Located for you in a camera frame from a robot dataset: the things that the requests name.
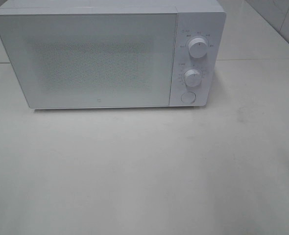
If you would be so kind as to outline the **white round door button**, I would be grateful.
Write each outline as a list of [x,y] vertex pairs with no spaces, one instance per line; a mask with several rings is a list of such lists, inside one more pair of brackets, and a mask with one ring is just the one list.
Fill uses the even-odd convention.
[[185,92],[181,95],[181,101],[183,103],[192,104],[196,100],[196,94],[194,92]]

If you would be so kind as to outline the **white microwave door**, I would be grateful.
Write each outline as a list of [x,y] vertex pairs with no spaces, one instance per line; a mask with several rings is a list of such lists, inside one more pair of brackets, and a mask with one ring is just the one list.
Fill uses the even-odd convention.
[[168,106],[176,14],[0,16],[32,109]]

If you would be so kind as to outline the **white microwave oven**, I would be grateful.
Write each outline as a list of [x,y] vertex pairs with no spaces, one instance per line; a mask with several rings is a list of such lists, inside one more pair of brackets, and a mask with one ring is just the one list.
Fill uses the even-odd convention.
[[[216,0],[8,0],[0,6],[0,16],[118,14],[177,15],[169,104],[161,107],[204,106],[226,20],[226,13]],[[199,59],[192,58],[187,47],[188,40],[197,35],[209,41],[207,54]],[[202,81],[196,87],[185,84],[184,73],[190,69],[201,71]],[[196,94],[194,103],[181,101],[185,92]]]

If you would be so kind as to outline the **white adjacent table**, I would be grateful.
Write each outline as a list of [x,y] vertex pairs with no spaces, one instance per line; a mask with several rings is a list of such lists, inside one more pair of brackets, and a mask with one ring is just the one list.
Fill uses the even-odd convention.
[[244,0],[220,0],[226,22],[218,60],[289,59],[289,43]]

